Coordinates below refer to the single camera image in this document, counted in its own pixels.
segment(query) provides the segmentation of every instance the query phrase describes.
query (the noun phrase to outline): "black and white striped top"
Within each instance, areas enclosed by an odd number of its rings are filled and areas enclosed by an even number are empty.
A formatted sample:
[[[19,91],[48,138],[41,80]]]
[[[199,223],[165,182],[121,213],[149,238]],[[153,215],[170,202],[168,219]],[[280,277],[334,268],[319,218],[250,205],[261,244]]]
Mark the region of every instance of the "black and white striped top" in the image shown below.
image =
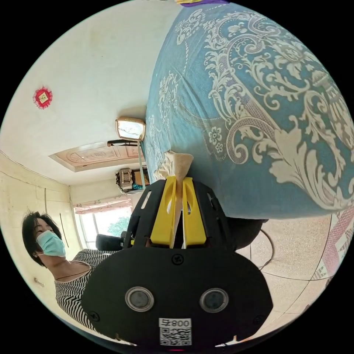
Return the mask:
[[[81,307],[81,297],[94,269],[113,253],[115,252],[89,249],[82,250],[74,257],[73,261],[88,264],[90,266],[90,270],[82,277],[71,281],[55,281],[56,301],[60,308],[64,310],[71,318],[92,330],[95,329]]]

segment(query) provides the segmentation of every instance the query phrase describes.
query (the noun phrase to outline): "red paper ornament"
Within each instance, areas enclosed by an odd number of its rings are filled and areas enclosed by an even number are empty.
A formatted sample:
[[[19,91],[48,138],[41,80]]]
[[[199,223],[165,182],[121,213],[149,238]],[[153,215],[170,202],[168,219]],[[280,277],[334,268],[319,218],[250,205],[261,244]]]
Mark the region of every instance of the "red paper ornament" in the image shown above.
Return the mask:
[[[33,96],[33,102],[40,110],[47,108],[51,104],[52,99],[52,92],[45,87],[37,90]]]

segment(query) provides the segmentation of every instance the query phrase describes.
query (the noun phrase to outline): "tree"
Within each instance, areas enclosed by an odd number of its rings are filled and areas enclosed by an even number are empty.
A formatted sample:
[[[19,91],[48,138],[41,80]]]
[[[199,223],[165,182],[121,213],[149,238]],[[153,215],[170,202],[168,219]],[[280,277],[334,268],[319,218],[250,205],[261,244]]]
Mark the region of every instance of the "tree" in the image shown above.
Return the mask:
[[[126,216],[120,218],[117,222],[112,223],[108,226],[108,232],[113,236],[120,236],[122,231],[126,231],[129,225],[130,217]]]

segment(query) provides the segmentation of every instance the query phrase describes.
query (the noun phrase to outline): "purple cloth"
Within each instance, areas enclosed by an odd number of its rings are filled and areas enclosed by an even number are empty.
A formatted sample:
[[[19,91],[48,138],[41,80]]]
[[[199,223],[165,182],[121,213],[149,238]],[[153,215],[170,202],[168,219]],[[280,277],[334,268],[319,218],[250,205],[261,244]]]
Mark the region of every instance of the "purple cloth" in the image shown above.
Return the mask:
[[[225,1],[225,0],[202,0],[197,3],[191,3],[191,4],[181,4],[184,7],[191,7],[191,6],[197,6],[197,5],[203,5],[203,4],[228,4],[230,1]]]

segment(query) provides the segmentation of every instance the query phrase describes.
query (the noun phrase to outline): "curtain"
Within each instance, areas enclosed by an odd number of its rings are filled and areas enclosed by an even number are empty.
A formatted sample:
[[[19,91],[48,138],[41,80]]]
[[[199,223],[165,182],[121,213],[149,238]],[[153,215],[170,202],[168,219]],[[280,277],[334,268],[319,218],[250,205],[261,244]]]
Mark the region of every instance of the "curtain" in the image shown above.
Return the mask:
[[[127,196],[98,199],[92,202],[74,204],[75,214],[90,214],[121,208],[133,207],[132,200]]]

